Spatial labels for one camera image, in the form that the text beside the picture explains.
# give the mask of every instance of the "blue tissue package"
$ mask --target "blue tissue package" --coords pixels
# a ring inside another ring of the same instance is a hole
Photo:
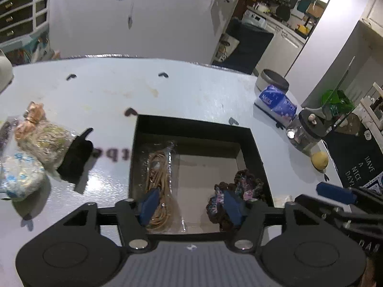
[[[284,92],[276,88],[274,85],[269,85],[259,95],[259,98],[279,116],[285,117],[290,121],[294,118],[296,113],[296,105],[286,97]]]

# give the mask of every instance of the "open box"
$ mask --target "open box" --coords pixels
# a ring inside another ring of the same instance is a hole
[[[176,158],[172,165],[173,196],[177,201],[170,233],[219,232],[210,222],[206,205],[214,195],[214,185],[233,183],[238,170],[248,169],[264,182],[264,194],[273,206],[262,160],[249,128],[138,115],[131,155],[129,197],[144,194],[142,147],[174,140]]]

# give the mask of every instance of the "kitchen counter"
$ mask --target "kitchen counter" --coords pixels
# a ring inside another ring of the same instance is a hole
[[[169,77],[159,77],[161,72]],[[88,139],[94,147],[104,152],[116,148],[118,156],[116,161],[106,154],[97,159],[81,193],[74,191],[73,184],[49,177],[50,187],[26,201],[0,200],[3,287],[23,287],[15,257],[33,237],[86,202],[108,207],[127,197],[131,161],[121,152],[132,150],[137,120],[124,115],[129,107],[141,114],[223,124],[232,117],[239,126],[251,129],[273,197],[291,195],[294,199],[302,193],[318,197],[315,188],[323,181],[323,174],[290,144],[284,130],[276,128],[275,122],[253,105],[256,77],[252,75],[144,58],[49,61],[15,67],[14,74],[12,84],[0,94],[0,121],[24,113],[32,100],[42,102],[50,121],[78,132],[93,127]],[[77,77],[66,80],[69,74]],[[292,94],[287,95],[297,104]],[[322,142],[317,149],[325,150]],[[326,174],[331,183],[341,186],[331,161]],[[350,211],[349,206],[340,206]],[[118,237],[114,226],[102,227],[101,233],[113,240]]]
[[[307,39],[304,39],[302,38],[299,34],[297,34],[293,29],[289,28],[288,26],[282,24],[280,21],[277,21],[276,19],[274,19],[273,17],[271,17],[270,15],[266,14],[266,13],[263,13],[263,12],[260,12],[258,10],[256,10],[255,8],[251,7],[251,6],[247,6],[247,8],[258,14],[259,16],[262,16],[263,18],[265,18],[266,20],[272,22],[273,24],[277,25],[278,27],[282,28],[285,32],[289,33],[291,36],[293,36],[294,38],[296,38],[299,42],[305,44]]]

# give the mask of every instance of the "yellow fruit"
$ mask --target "yellow fruit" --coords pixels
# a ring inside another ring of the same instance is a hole
[[[326,152],[317,152],[311,156],[311,162],[316,169],[323,170],[329,163],[329,157],[327,156]]]

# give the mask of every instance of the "orange scrunchie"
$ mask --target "orange scrunchie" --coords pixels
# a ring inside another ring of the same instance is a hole
[[[43,104],[35,104],[33,101],[27,109],[25,121],[20,123],[15,130],[15,139],[18,141],[36,128],[36,124],[45,117]]]

